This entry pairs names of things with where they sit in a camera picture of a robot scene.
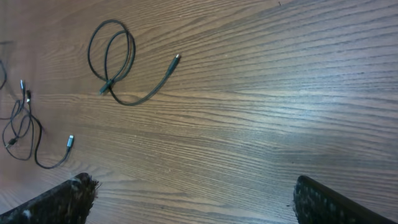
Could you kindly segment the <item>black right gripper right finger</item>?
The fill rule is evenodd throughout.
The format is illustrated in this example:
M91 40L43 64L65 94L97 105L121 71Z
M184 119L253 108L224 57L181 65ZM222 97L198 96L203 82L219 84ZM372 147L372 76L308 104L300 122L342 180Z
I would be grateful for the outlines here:
M293 203L299 224L397 224L306 175L297 179Z

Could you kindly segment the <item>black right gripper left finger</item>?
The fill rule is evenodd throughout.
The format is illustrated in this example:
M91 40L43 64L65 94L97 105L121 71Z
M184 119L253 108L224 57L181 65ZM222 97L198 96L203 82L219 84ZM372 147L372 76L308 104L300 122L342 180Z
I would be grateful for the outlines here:
M1 214L2 224L85 224L99 182L83 172Z

